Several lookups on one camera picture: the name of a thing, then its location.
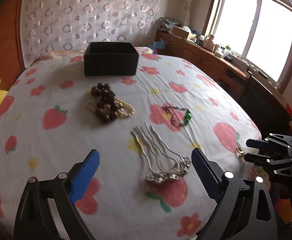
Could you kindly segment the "pink ceramic jar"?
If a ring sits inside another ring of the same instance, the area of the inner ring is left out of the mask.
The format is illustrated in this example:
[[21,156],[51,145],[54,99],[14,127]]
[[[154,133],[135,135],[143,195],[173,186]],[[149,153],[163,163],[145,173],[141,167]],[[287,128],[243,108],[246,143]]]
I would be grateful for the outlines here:
[[203,41],[203,47],[209,51],[213,51],[214,46],[214,35],[207,35]]

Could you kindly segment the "black open jewelry box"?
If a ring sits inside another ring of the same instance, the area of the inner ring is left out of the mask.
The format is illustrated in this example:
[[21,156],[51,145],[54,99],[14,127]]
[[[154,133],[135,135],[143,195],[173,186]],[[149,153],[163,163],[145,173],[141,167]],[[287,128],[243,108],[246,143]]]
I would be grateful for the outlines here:
[[85,76],[134,76],[139,53],[131,43],[91,42],[84,53]]

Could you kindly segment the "wooden side cabinet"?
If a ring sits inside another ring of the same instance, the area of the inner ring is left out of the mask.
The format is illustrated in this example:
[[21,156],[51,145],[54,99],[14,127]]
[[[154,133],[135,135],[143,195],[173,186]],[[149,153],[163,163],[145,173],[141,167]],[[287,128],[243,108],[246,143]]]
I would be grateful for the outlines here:
[[192,63],[216,81],[233,99],[240,101],[248,84],[245,72],[189,40],[158,30],[155,41],[167,42],[164,49],[158,50],[159,54],[179,57]]

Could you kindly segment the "strawberry flower print sheet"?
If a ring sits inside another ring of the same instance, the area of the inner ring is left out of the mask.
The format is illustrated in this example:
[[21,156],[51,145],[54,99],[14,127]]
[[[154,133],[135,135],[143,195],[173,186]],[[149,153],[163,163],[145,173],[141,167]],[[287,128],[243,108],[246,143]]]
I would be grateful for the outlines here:
[[53,59],[25,70],[0,106],[0,225],[13,232],[30,177],[55,178],[96,149],[100,164],[76,204],[96,239],[190,239],[215,202],[193,168],[166,186],[147,182],[131,135],[145,123],[185,157],[199,147],[238,177],[252,173],[236,150],[260,131],[190,62],[141,55],[134,76],[86,77],[83,56]]

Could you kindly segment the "silver jewelled hair comb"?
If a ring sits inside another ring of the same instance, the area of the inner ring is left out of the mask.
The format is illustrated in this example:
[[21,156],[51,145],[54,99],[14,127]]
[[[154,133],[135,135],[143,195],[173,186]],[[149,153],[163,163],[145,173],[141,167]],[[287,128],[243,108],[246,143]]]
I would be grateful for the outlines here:
[[192,163],[190,158],[173,151],[153,126],[144,125],[145,129],[136,126],[131,135],[146,161],[149,170],[146,180],[160,185],[173,183],[187,175]]

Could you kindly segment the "cardboard box on cabinet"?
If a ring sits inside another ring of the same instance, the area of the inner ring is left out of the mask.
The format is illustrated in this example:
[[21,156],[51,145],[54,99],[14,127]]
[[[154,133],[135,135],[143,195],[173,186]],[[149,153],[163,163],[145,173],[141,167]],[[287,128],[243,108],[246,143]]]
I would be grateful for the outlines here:
[[185,39],[185,40],[192,40],[194,38],[196,38],[196,34],[193,33],[189,33],[185,30],[183,30],[182,28],[179,27],[173,27],[171,29],[171,33],[179,38]]

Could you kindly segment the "blue crumpled cloth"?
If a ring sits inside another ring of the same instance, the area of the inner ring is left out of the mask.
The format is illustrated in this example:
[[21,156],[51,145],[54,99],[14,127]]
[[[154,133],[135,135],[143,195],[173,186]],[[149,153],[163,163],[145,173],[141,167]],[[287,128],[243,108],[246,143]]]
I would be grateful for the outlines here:
[[148,45],[152,50],[165,49],[168,42],[165,40],[154,41]]

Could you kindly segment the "window with wooden frame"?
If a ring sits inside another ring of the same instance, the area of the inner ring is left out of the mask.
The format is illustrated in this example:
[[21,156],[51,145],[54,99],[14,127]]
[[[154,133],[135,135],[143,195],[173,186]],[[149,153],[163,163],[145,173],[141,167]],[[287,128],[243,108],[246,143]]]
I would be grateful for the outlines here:
[[210,0],[202,30],[229,45],[280,94],[292,80],[292,2]]

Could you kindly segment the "patterned bag on cabinet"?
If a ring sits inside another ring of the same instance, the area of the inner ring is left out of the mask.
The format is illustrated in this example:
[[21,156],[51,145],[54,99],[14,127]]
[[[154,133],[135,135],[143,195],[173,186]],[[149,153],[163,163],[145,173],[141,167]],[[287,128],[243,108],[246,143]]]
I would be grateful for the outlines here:
[[159,18],[160,28],[165,31],[171,31],[173,27],[182,27],[179,22],[177,22],[174,18],[171,17],[161,17]]

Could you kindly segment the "sheer circle pattern curtain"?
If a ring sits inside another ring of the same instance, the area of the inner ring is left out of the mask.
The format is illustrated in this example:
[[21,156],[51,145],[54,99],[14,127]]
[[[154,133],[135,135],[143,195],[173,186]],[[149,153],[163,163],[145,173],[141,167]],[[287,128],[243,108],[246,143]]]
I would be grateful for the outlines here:
[[21,44],[25,61],[91,42],[130,42],[150,36],[161,0],[23,0]]

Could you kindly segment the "floral quilt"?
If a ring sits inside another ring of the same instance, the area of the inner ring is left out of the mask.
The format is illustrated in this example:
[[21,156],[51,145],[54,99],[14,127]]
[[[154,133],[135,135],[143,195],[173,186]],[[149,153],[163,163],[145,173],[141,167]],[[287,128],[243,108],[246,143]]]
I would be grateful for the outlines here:
[[[135,47],[135,50],[139,54],[147,54],[147,55],[153,55],[155,52],[149,48],[149,47]],[[63,57],[78,57],[78,56],[83,56],[85,53],[85,49],[80,49],[80,50],[57,50],[57,51],[52,51],[43,55],[40,55],[37,59],[35,59],[32,63],[31,66],[34,66],[35,64],[42,63],[44,61],[50,61],[53,59],[61,59]]]

